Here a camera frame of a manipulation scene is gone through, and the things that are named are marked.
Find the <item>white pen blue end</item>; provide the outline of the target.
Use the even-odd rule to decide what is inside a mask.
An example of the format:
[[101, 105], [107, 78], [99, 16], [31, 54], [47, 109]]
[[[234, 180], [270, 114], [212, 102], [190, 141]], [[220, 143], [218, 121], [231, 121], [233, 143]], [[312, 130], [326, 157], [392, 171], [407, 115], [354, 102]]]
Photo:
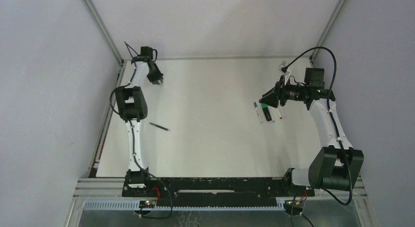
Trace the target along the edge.
[[260, 124], [262, 124], [263, 120], [262, 120], [261, 114], [259, 112], [259, 107], [258, 107], [256, 102], [254, 102], [254, 108], [255, 108], [256, 114], [258, 116], [258, 120], [259, 120]]

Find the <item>white pen red end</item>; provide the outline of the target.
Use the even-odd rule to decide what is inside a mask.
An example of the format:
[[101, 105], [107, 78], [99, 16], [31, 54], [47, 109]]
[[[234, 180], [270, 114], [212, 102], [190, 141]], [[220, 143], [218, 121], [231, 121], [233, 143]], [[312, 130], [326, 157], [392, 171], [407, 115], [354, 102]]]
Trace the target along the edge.
[[283, 115], [281, 113], [280, 107], [277, 107], [277, 114], [278, 114], [279, 119], [283, 119]]

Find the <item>white pen teal end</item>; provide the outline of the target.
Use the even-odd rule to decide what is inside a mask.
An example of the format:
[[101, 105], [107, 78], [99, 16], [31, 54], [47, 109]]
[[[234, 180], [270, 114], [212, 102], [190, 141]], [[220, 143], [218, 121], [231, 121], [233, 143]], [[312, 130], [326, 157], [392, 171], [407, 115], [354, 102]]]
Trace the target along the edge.
[[269, 112], [270, 112], [270, 115], [271, 115], [271, 118], [272, 118], [272, 122], [275, 123], [275, 116], [273, 114], [272, 109], [269, 109]]

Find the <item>blue black pen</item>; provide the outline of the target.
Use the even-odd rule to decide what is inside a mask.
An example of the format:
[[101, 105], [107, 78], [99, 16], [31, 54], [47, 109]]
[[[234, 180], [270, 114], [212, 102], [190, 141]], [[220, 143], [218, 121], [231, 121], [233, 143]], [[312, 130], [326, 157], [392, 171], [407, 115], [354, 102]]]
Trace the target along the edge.
[[162, 129], [162, 130], [165, 130], [165, 131], [168, 131], [168, 132], [170, 131], [170, 129], [168, 129], [166, 127], [163, 127], [161, 125], [158, 125], [158, 124], [155, 124], [155, 123], [152, 123], [152, 122], [149, 122], [149, 124], [152, 125], [152, 126], [154, 126], [154, 127], [159, 128], [159, 129]]

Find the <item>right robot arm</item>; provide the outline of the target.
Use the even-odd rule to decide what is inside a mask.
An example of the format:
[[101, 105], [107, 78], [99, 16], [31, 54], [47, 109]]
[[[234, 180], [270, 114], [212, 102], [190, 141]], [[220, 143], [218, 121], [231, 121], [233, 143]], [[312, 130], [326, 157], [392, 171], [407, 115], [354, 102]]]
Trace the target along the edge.
[[364, 155], [347, 139], [339, 122], [334, 94], [325, 89], [323, 77], [324, 69], [307, 68], [304, 84], [292, 85], [282, 75], [259, 102], [277, 108], [288, 100], [299, 101], [314, 119], [322, 148], [308, 168], [287, 171], [293, 185], [350, 191], [357, 181]]

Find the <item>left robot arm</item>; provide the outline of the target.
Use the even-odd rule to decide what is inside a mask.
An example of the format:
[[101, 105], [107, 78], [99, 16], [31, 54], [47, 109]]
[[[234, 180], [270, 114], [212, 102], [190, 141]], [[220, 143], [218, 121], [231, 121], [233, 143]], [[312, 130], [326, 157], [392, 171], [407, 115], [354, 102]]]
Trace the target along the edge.
[[145, 81], [153, 85], [163, 85], [164, 74], [156, 64], [158, 51], [149, 46], [142, 46], [140, 53], [126, 44], [132, 56], [133, 74], [126, 85], [117, 87], [112, 94], [115, 96], [117, 114], [125, 122], [128, 134], [129, 165], [126, 173], [127, 188], [144, 189], [150, 175], [148, 160], [144, 149], [144, 124], [148, 116], [148, 107], [142, 90]]

